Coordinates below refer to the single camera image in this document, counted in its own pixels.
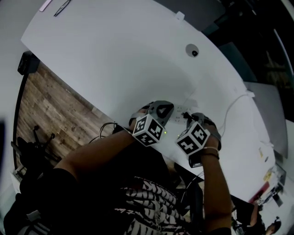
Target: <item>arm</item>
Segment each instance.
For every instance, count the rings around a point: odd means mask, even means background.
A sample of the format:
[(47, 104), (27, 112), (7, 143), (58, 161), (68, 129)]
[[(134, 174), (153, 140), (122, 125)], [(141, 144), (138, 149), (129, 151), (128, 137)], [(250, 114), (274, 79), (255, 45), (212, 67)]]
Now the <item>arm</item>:
[[(210, 136), (206, 146), (218, 146), (218, 140)], [(201, 156), (204, 168), (204, 213), (206, 232), (218, 228), (231, 228), (231, 196), (221, 170), (219, 160), (212, 155)]]
[(257, 214), (258, 214), (258, 204), (254, 203), (254, 209), (251, 214), (251, 221), (250, 221), (250, 226), (253, 227), (256, 222), (257, 222)]
[(65, 169), (80, 180), (83, 175), (94, 172), (109, 162), (134, 141), (132, 135), (120, 131), (72, 151), (55, 168)]

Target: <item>white table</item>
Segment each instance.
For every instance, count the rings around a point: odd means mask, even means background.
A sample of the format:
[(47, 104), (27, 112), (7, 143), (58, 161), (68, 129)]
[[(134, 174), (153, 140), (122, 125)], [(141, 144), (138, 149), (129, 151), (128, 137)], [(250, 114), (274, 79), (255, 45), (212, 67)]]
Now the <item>white table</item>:
[[(219, 127), (229, 105), (246, 88), (232, 65), (199, 31), (153, 0), (64, 0), (37, 12), (22, 42), (57, 76), (110, 118), (126, 125), (130, 115), (154, 100), (193, 106)], [(199, 48), (196, 58), (187, 44)], [(156, 146), (195, 174), (174, 140), (184, 126), (169, 122)], [(275, 163), (269, 137), (252, 98), (231, 108), (220, 162), (231, 194), (249, 200)]]

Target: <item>red object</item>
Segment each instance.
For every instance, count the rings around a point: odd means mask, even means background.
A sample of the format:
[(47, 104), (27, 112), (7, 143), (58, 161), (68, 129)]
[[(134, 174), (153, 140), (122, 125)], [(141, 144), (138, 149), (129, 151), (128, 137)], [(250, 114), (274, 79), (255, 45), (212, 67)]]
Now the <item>red object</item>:
[(249, 200), (249, 203), (253, 203), (254, 201), (258, 200), (269, 187), (270, 184), (266, 182), (262, 188)]

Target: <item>white box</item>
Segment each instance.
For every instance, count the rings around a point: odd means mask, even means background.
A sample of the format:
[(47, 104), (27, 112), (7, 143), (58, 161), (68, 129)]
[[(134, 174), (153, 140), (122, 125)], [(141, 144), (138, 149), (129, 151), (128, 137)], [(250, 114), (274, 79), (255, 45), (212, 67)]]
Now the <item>white box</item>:
[(165, 128), (150, 114), (138, 117), (136, 120), (133, 137), (146, 147), (160, 142), (162, 136), (166, 134)]
[(209, 136), (210, 132), (195, 122), (179, 135), (175, 143), (189, 156), (203, 149)]

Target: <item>wooden floor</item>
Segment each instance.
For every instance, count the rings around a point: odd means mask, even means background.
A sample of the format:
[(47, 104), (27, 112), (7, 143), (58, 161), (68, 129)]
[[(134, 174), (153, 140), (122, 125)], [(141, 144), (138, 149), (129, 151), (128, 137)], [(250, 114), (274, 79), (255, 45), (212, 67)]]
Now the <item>wooden floor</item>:
[[(112, 120), (40, 63), (37, 72), (29, 75), (24, 88), (17, 137), (35, 142), (33, 129), (38, 125), (41, 142), (46, 142), (51, 133), (55, 134), (48, 152), (64, 158), (70, 151), (97, 137), (106, 122)], [(112, 130), (113, 125), (108, 125), (102, 135), (107, 136)]]

